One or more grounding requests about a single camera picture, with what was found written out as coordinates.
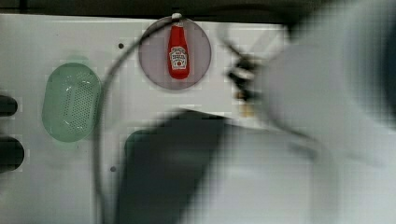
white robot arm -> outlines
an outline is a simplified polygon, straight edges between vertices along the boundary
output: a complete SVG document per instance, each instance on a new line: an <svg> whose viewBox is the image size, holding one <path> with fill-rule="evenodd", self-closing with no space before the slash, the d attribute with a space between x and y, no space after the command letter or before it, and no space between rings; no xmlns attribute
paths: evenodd
<svg viewBox="0 0 396 224"><path fill-rule="evenodd" d="M325 7L253 82L259 117L321 145L313 223L396 223L394 8L392 0Z"/></svg>

bottle cap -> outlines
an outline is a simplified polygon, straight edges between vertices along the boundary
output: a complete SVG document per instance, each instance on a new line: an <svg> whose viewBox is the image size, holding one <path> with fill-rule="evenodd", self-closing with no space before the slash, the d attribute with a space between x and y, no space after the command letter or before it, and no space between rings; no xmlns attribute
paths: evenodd
<svg viewBox="0 0 396 224"><path fill-rule="evenodd" d="M172 20L174 19L180 19L181 18L181 14L180 13L174 13L172 14ZM174 23L175 26L180 26L183 27L183 22L182 21L178 21Z"/></svg>

white surface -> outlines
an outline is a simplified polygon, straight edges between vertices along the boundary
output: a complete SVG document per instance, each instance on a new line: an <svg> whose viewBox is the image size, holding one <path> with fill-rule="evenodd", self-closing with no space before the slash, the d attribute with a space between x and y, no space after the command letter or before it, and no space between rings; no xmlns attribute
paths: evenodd
<svg viewBox="0 0 396 224"><path fill-rule="evenodd" d="M395 119L376 83L396 2L350 2L309 20L255 88L264 109L327 148L313 177L315 223L396 223Z"/></svg>
<svg viewBox="0 0 396 224"><path fill-rule="evenodd" d="M47 79L55 68L69 62L84 63L103 79L122 52L118 44L128 47L152 22L0 15L0 89L20 105L14 117L0 119L0 131L19 139L26 150L20 169L0 175L0 223L94 222L91 138L63 144L47 134L41 122ZM238 118L233 88L224 77L234 58L216 40L216 23L199 24L210 38L213 56L197 86L181 93L153 86L145 79L137 54L120 71L105 100L105 182L114 177L109 168L117 166L123 142L132 133L130 120L155 123L161 114L177 107ZM271 27L235 26L231 34L242 49L250 48ZM109 181L105 188L111 192L114 186Z"/></svg>

white countertop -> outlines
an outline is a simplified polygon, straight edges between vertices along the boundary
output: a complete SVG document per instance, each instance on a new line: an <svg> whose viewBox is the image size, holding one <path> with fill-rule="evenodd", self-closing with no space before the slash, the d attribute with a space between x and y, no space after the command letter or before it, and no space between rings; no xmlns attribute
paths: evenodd
<svg viewBox="0 0 396 224"><path fill-rule="evenodd" d="M15 116L0 119L0 131L19 139L26 151L17 171L0 175L0 223L94 222L91 138L64 144L47 134L41 122L47 79L70 62L87 64L103 79L114 60L153 22L0 15L0 93L20 105ZM137 53L122 67L105 101L104 179L111 179L109 167L117 166L123 141L137 122L155 123L179 107L240 119L233 86L224 76L235 57L216 39L217 23L197 23L212 47L212 62L198 85L176 92L154 86L144 77ZM235 24L231 35L248 50L259 36L280 32L274 25ZM126 48L119 49L119 43ZM280 35L274 52L286 44Z"/></svg>

round plate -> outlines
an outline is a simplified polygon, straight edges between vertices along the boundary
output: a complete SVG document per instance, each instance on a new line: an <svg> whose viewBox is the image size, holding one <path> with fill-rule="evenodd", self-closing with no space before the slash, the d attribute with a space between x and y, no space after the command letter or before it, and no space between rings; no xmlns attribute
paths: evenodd
<svg viewBox="0 0 396 224"><path fill-rule="evenodd" d="M171 17L154 22L146 32L154 29ZM185 37L189 49L190 74L185 79L174 79L169 75L167 50L171 27L162 29L147 39L139 48L139 62L148 79L168 90L183 90L199 82L210 65L212 50L204 30L195 22L183 21Z"/></svg>

